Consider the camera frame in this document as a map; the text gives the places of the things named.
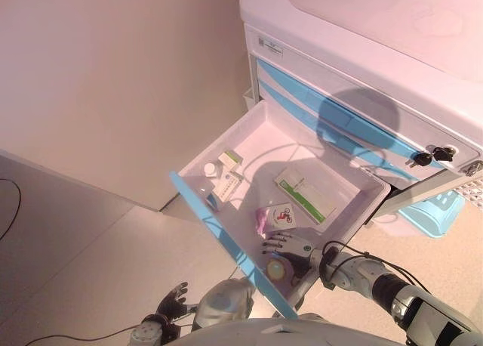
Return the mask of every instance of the black cable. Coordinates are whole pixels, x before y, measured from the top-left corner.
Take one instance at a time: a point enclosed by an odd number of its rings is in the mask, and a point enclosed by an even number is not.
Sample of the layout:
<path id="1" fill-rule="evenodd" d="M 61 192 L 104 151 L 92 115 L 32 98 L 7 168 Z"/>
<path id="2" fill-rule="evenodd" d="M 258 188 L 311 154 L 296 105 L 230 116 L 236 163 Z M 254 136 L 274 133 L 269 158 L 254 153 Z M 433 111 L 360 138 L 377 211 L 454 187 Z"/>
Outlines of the black cable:
<path id="1" fill-rule="evenodd" d="M 341 262 L 339 263 L 339 265 L 337 265 L 337 266 L 335 267 L 335 269 L 334 269 L 334 271 L 332 272 L 331 277 L 329 278 L 328 282 L 330 282 L 330 281 L 332 280 L 332 278 L 334 278 L 334 274 L 335 274 L 335 272 L 337 272 L 337 271 L 340 269 L 340 267 L 342 267 L 342 266 L 343 266 L 345 263 L 347 263 L 348 261 L 351 261 L 351 260 L 353 260 L 353 259 L 356 259 L 356 258 L 363 258 L 363 257 L 364 257 L 363 255 L 354 255 L 354 256 L 352 256 L 352 257 L 348 257 L 347 259 L 345 259 L 345 260 L 341 261 Z"/>
<path id="2" fill-rule="evenodd" d="M 400 267 L 397 264 L 390 263 L 390 262 L 388 262 L 388 261 L 386 261 L 382 258 L 379 258 L 375 255 L 370 254 L 369 252 L 361 252 L 361 251 L 354 249 L 353 247 L 348 246 L 347 244 L 344 244 L 344 243 L 342 243 L 338 240 L 331 240 L 331 241 L 326 242 L 324 244 L 324 247 L 322 248 L 322 257 L 325 256 L 325 251 L 327 250 L 327 247 L 329 246 L 329 244 L 339 244 L 342 247 L 348 248 L 348 249 L 352 250 L 354 253 L 360 254 L 360 255 L 368 258 L 368 259 L 374 259 L 375 261 L 380 261 L 381 263 L 389 265 L 391 268 L 398 271 L 404 278 L 406 278 L 406 280 L 408 280 L 408 282 L 410 284 L 414 284 L 414 281 L 415 281 L 422 289 L 424 289 L 426 292 L 431 294 L 431 292 L 413 274 L 411 274 L 408 270 L 404 269 L 403 267 Z"/>
<path id="3" fill-rule="evenodd" d="M 238 265 L 236 266 L 235 270 L 228 277 L 229 280 L 232 279 L 232 277 L 235 275 L 235 273 L 236 273 L 237 270 L 238 270 Z"/>
<path id="4" fill-rule="evenodd" d="M 0 178 L 0 181 L 7 181 L 7 182 L 12 183 L 17 188 L 17 191 L 18 191 L 18 204 L 17 204 L 17 209 L 15 210 L 14 217 L 10 221 L 10 224 L 8 225 L 7 230 L 4 231 L 3 234 L 0 236 L 0 241 L 2 241 L 2 239 L 5 237 L 5 235 L 7 235 L 8 231 L 10 230 L 10 228 L 12 227 L 12 225 L 14 225 L 14 222 L 17 219 L 17 215 L 18 215 L 18 212 L 20 210 L 20 204 L 22 203 L 22 191 L 20 190 L 20 187 L 17 185 L 17 183 L 15 181 L 9 179 L 9 178 Z"/>
<path id="5" fill-rule="evenodd" d="M 99 340 L 103 340 L 105 338 L 113 337 L 115 335 L 118 335 L 119 333 L 126 332 L 126 331 L 128 331 L 130 329 L 135 329 L 138 326 L 139 325 L 134 325 L 134 326 L 131 326 L 131 327 L 127 327 L 127 328 L 122 329 L 120 331 L 111 333 L 110 335 L 102 336 L 102 337 L 97 337 L 97 338 L 79 338 L 79 337 L 74 337 L 74 336 L 69 336 L 69 335 L 49 335 L 49 336 L 44 336 L 44 337 L 36 338 L 35 340 L 31 340 L 29 343 L 25 344 L 25 346 L 29 346 L 30 344 L 33 344 L 34 342 L 41 341 L 41 340 L 45 340 L 47 338 L 56 338 L 56 337 L 58 337 L 58 338 L 68 338 L 68 339 L 74 340 L 74 341 L 85 341 L 85 342 L 99 341 Z"/>

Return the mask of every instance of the robot finger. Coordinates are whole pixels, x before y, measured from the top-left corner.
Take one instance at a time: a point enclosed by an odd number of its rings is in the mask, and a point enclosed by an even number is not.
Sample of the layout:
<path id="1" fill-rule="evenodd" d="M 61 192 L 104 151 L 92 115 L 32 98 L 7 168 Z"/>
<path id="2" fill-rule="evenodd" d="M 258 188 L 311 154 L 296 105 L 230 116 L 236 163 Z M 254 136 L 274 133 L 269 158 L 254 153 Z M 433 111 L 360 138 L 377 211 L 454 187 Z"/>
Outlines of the robot finger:
<path id="1" fill-rule="evenodd" d="M 275 246 L 277 248 L 281 248 L 285 241 L 283 239 L 268 239 L 262 245 L 263 246 Z"/>
<path id="2" fill-rule="evenodd" d="M 278 249 L 277 246 L 266 246 L 263 248 L 262 254 L 273 253 L 273 252 L 276 252 L 277 249 Z"/>
<path id="3" fill-rule="evenodd" d="M 276 235 L 278 235 L 278 236 L 284 236 L 286 238 L 298 238 L 298 236 L 294 236 L 293 234 L 290 234 L 287 231 L 282 231 L 280 233 L 277 233 Z"/>

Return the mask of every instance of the blue drawer front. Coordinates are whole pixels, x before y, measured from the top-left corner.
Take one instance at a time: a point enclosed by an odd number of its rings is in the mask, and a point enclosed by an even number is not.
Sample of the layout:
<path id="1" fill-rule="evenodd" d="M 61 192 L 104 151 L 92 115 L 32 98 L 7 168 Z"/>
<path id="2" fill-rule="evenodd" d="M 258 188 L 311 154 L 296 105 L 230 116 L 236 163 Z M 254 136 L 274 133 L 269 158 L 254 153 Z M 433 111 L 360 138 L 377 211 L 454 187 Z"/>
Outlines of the blue drawer front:
<path id="1" fill-rule="evenodd" d="M 258 60 L 257 64 L 299 102 L 314 112 L 319 113 L 323 120 L 331 123 L 333 126 L 357 138 L 361 138 L 369 144 L 373 144 L 381 149 L 387 149 L 407 159 L 412 159 L 418 153 L 418 150 L 411 145 L 363 119 L 358 114 L 342 107 L 332 99 L 314 91 L 281 70 L 262 60 Z M 266 89 L 268 85 L 263 83 L 263 87 Z M 443 168 L 434 160 L 431 162 L 431 166 Z"/>
<path id="2" fill-rule="evenodd" d="M 296 319 L 297 313 L 287 303 L 280 292 L 266 278 L 265 274 L 255 265 L 255 263 L 243 252 L 235 243 L 235 240 L 223 229 L 223 225 L 213 216 L 208 207 L 191 190 L 188 184 L 176 172 L 170 173 L 171 181 L 179 191 L 180 195 L 186 200 L 188 206 L 193 210 L 199 220 L 205 223 L 206 227 L 212 232 L 225 250 L 232 256 L 236 264 L 245 273 L 251 283 L 269 299 L 270 303 L 285 318 Z"/>
<path id="3" fill-rule="evenodd" d="M 294 116 L 308 128 L 312 129 L 324 141 L 333 144 L 335 147 L 340 148 L 341 150 L 344 150 L 353 156 L 363 159 L 376 167 L 390 171 L 395 175 L 402 176 L 403 178 L 406 178 L 408 180 L 419 180 L 413 175 L 408 174 L 406 171 L 401 170 L 400 168 L 394 166 L 392 163 L 378 156 L 376 153 L 368 150 L 361 144 L 358 144 L 354 140 L 342 135 L 331 126 L 320 122 L 317 117 L 303 110 L 294 102 L 278 93 L 275 89 L 271 88 L 266 83 L 262 82 L 261 80 L 259 80 L 259 83 L 292 116 Z"/>

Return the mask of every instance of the beige floor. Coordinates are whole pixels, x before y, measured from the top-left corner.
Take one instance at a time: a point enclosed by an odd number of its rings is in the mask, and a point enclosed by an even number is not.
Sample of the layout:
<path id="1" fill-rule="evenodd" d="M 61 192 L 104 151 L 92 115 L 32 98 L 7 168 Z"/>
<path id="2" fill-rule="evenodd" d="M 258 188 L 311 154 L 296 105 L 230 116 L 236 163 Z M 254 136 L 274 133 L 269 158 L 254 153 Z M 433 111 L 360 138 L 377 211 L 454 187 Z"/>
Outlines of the beige floor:
<path id="1" fill-rule="evenodd" d="M 139 322 L 172 286 L 183 280 L 190 282 L 188 302 L 197 302 L 212 285 L 231 274 L 235 263 L 204 225 L 190 221 L 194 217 L 183 200 L 174 203 L 167 213 L 188 220 L 134 207 L 106 226 L 0 325 L 0 344 L 22 345 L 51 333 L 94 337 L 113 332 Z M 434 295 L 483 328 L 482 222 L 482 213 L 467 205 L 449 234 L 441 239 L 391 237 L 377 227 L 365 227 L 351 245 L 406 267 Z M 20 240 L 25 242 L 28 226 L 20 222 L 4 246 L 15 249 Z M 45 251 L 55 248 L 56 243 L 46 243 L 43 236 L 52 237 L 56 231 L 36 233 L 38 247 L 45 246 Z M 12 261 L 19 267 L 34 260 Z M 8 280 L 2 282 L 9 287 Z M 272 314 L 273 309 L 260 295 L 255 302 L 254 317 Z M 375 303 L 353 292 L 328 291 L 320 283 L 309 291 L 300 312 L 316 312 L 334 323 L 395 341 L 405 340 L 404 333 Z M 128 334 L 124 334 L 93 344 L 114 346 L 127 342 Z M 59 344 L 77 343 L 47 340 L 36 346 Z"/>
<path id="2" fill-rule="evenodd" d="M 377 226 L 363 227 L 350 245 L 408 269 L 436 297 L 483 329 L 483 212 L 466 204 L 446 236 L 393 237 Z M 405 342 L 404 332 L 372 301 L 352 292 L 327 292 L 316 283 L 301 312 Z"/>

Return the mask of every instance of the robotic arm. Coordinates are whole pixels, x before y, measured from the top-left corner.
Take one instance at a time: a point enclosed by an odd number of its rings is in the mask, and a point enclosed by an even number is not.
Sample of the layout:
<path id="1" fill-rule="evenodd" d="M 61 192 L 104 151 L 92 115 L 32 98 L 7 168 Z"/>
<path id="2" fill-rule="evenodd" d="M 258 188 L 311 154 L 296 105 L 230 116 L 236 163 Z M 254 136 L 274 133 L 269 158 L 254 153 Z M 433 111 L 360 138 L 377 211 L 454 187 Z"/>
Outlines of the robotic arm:
<path id="1" fill-rule="evenodd" d="M 483 344 L 481 333 L 467 317 L 419 286 L 402 280 L 367 252 L 352 255 L 336 246 L 321 251 L 289 233 L 269 239 L 266 250 L 288 255 L 289 259 L 305 259 L 318 267 L 321 281 L 329 289 L 338 286 L 373 299 L 406 331 L 408 346 Z"/>

